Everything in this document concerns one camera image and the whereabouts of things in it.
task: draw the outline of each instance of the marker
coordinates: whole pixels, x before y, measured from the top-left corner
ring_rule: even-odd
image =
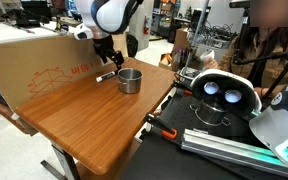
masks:
[[[104,75],[102,75],[102,76],[97,77],[97,78],[96,78],[96,81],[97,81],[97,82],[104,81],[104,80],[106,80],[106,79],[108,79],[108,78],[111,78],[111,77],[115,76],[116,74],[117,74],[117,71],[109,72],[109,73],[107,73],[107,74],[104,74]]]

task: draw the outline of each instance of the white robot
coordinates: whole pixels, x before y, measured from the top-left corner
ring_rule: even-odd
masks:
[[[93,39],[95,52],[107,62],[109,57],[117,69],[124,62],[120,51],[113,49],[112,34],[123,33],[143,0],[74,0],[83,23],[76,28],[76,39]]]
[[[288,165],[288,86],[270,107],[250,121],[253,134]]]

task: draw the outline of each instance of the stainless steel pot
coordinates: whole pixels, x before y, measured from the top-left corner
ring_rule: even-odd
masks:
[[[142,73],[139,70],[125,68],[118,71],[119,89],[128,94],[137,93],[141,89]]]
[[[197,118],[203,123],[210,126],[219,126],[224,124],[225,126],[231,125],[230,121],[224,117],[226,110],[219,106],[211,106],[201,101],[197,105],[190,105],[190,108],[195,111]]]

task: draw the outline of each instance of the metal bar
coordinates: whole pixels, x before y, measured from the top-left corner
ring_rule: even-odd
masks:
[[[58,172],[52,165],[50,165],[47,161],[43,160],[41,164],[52,173],[58,180],[67,180],[65,176],[63,176],[60,172]]]
[[[192,49],[192,46],[193,46],[193,44],[195,43],[195,41],[197,39],[197,35],[198,35],[198,32],[199,32],[199,30],[200,30],[200,28],[202,26],[202,22],[204,22],[206,9],[208,7],[209,2],[210,2],[210,0],[206,0],[205,1],[204,8],[203,8],[203,11],[201,13],[200,19],[198,20],[198,24],[197,24],[197,27],[196,27],[196,30],[195,30],[194,38],[193,38],[192,43],[191,43],[191,49]],[[190,51],[189,54],[188,54],[188,58],[186,60],[185,67],[184,67],[184,71],[183,71],[184,74],[186,74],[187,66],[190,64],[192,57],[193,57],[192,51]]]
[[[3,14],[6,14],[6,11],[5,11],[5,8],[4,8],[4,5],[3,5],[3,3],[1,2],[1,0],[0,0],[0,8],[1,8]]]
[[[185,129],[181,148],[288,178],[288,166],[267,150]]]
[[[69,155],[67,152],[65,152],[60,146],[53,143],[52,147],[55,151],[55,154],[60,161],[65,175],[68,180],[79,180],[80,176],[77,171],[77,167],[75,165],[74,159],[71,155]]]

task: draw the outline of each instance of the floor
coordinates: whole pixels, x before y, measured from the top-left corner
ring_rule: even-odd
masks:
[[[158,65],[161,54],[172,48],[166,40],[151,41],[136,59]],[[43,160],[64,174],[51,143],[43,135],[25,135],[0,115],[0,180],[56,180],[40,164]]]
[[[168,43],[165,39],[150,41],[149,47],[137,52],[135,58],[158,66],[158,63],[161,59],[161,54],[171,53],[172,49],[173,44]]]

